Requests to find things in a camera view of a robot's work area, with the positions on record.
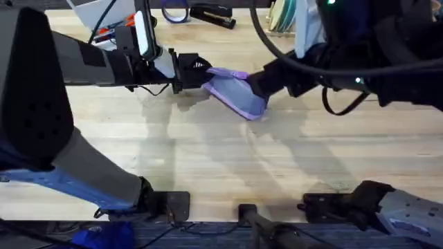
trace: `desk item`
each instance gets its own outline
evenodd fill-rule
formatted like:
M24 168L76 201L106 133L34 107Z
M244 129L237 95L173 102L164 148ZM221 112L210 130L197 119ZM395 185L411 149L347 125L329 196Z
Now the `desk item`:
M271 13L271 25L269 26L269 30L274 31L277 28L278 22L283 13L283 8L284 8L284 0L275 1Z
M182 16L174 16L171 15L166 9L167 5L171 2L180 3L180 5L185 10L185 15ZM162 0L161 1L161 13L165 17L165 19L170 22L171 24L183 24L188 21L189 17L189 5L186 0Z
M233 29L236 21L232 19L233 9L212 3L196 3L191 7L191 17Z

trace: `wooden table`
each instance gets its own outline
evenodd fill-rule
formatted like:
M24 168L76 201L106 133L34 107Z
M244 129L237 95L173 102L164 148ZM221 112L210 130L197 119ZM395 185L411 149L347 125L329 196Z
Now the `wooden table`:
M263 17L266 10L261 10ZM66 10L47 12L54 30L86 40ZM192 20L167 24L159 11L159 42L198 52L215 66L255 72L273 56L255 34L247 10L235 10L235 30ZM274 38L283 50L293 39ZM376 97L348 116L328 114L316 89L302 98L273 97L263 119L247 122L204 90L71 87L75 125L103 154L156 190L187 190L192 221L234 221L239 203L256 203L275 221L303 221L305 192L351 192L362 180L390 183L443 202L443 113ZM341 109L356 96L332 95ZM40 186L0 184L6 219L90 220L96 206Z

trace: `blue object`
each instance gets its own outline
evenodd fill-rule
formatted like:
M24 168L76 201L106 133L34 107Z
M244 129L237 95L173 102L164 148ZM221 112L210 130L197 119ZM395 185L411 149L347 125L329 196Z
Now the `blue object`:
M44 187L49 187L58 192L63 192L71 196L78 197L91 203L95 203L104 210L128 210L133 203L125 202L96 191L93 187L85 185L76 178L71 177L61 169L55 168L50 172L32 172L27 169L13 169L2 172L8 180L21 181L24 183L34 183Z
M167 5L170 2L177 2L180 3L181 6L185 8L185 15L181 17L175 17L171 15L167 10ZM161 13L165 17L166 20L168 20L172 24L182 24L188 21L189 17L189 4L187 0L161 0Z
M208 72L215 76L203 84L203 88L247 120L263 116L267 100L252 92L248 82L245 81L247 73L223 68L210 68Z
M91 249L130 249L135 246L134 230L130 222L110 222L97 231L75 233L72 242Z

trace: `blue tape roll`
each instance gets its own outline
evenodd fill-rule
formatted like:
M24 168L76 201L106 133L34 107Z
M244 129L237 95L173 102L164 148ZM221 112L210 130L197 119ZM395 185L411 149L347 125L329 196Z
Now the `blue tape roll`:
M177 2L181 4L181 7L185 8L186 15L181 17L176 17L168 13L166 10L166 5L171 2ZM189 5L188 1L186 0L162 0L161 1L161 12L163 13L163 16L168 20L170 23L173 24L182 24L188 21L189 17Z

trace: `wire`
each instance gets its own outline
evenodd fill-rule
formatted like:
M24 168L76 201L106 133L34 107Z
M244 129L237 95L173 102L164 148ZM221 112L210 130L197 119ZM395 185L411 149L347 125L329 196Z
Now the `wire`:
M169 84L164 86L158 93L153 93L149 88L147 88L145 86L138 86L138 87L141 87L142 89L145 89L148 93L151 93L152 96L156 97L156 96L160 95L162 92L164 92L164 90L166 90L166 88L168 86L169 86Z
M341 249L341 248L339 248L338 246L335 246L334 244L332 244L332 243L330 243L330 242L328 242L328 241L326 241L326 240L324 240L324 239L321 239L321 238L319 238L319 237L317 237L317 236L315 236L315 235L313 235L313 234L310 234L310 233L306 232L305 230L303 230L303 229L301 229L301 228L299 228L299 227L297 227L297 226L295 226L295 225L293 225L293 227L294 227L294 229L295 229L297 232L299 232L299 233L303 233L304 235L306 235L306 236L308 236L308 237L311 237L312 239L314 239L314 240L316 240L316 241L318 241L318 242L320 242L320 243L324 243L325 245L328 245L328 246L330 246L331 248Z
M41 246L41 247L39 247L39 248L34 248L34 249L46 249L46 248L50 248L51 246L55 246L55 244L48 244L48 245L46 245L46 246Z
M189 229L189 228L193 227L194 225L195 224L189 225L186 229ZM170 232L172 232L172 231L174 231L176 229L179 229L179 228L181 228L181 227L172 226L172 228L170 228L170 229L166 230L165 232L161 233L159 236L155 237L153 240L149 241L144 246L137 247L137 249L144 249L144 248L152 245L153 243L157 242L159 239L163 238L168 233L170 233Z
M103 11L102 15L100 16L100 18L97 21L96 26L92 30L91 36L89 37L89 40L88 40L88 44L91 44L92 41L94 40L94 37L96 36L97 30L100 27L100 24L102 24L103 19L106 17L106 15L108 15L108 12L111 10L112 6L114 6L116 1L117 0L111 0L109 5L106 7L105 11Z
M188 234L193 234L193 235L198 235L198 236L202 236L202 237L218 237L218 236L223 236L223 235L228 235L234 231L236 231L239 227L239 223L236 223L232 228L229 228L227 231L223 231L223 232L196 232L196 231L189 231L190 227L184 228L182 229L182 232L188 233Z
M30 230L26 230L23 228L20 228L18 226L16 226L15 224L5 221L2 218L0 218L0 225L3 226L4 228L12 231L12 232L16 232L18 234L24 235L26 237L29 237L31 239L36 239L39 241L43 241L43 242L47 242L47 243L52 243L54 245L59 245L59 246L68 246L70 248L78 248L78 249L90 249L86 246L81 246L78 245L76 243L71 243L68 241L63 241L63 240L59 240L59 239L55 239L46 235L42 235L42 234L37 234L35 232L32 232Z
M368 96L369 93L361 93L360 96L357 97L348 107L338 113L332 110L331 106L329 105L329 100L327 99L327 87L323 87L321 92L321 101L323 102L323 106L328 113L336 116L344 116L356 109L366 98L368 98Z
M264 33L263 28L260 25L258 19L257 10L255 9L257 5L257 0L251 0L251 6L249 8L251 12L251 19L254 25L254 29L258 37L262 40L263 44L278 58L281 59L285 64L292 67L297 71L303 73L308 73L310 75L321 75L325 77L375 77L382 75L410 75L414 73L421 73L419 69L431 68L435 66L441 66L443 64L443 59L432 59L425 62L418 62L415 64L407 64L401 66L387 66L384 68L373 68L366 70L348 70L348 71L332 71L325 70L321 68L316 68L313 66L308 66L297 62L293 59L289 59L284 53L282 53L273 43L267 35Z

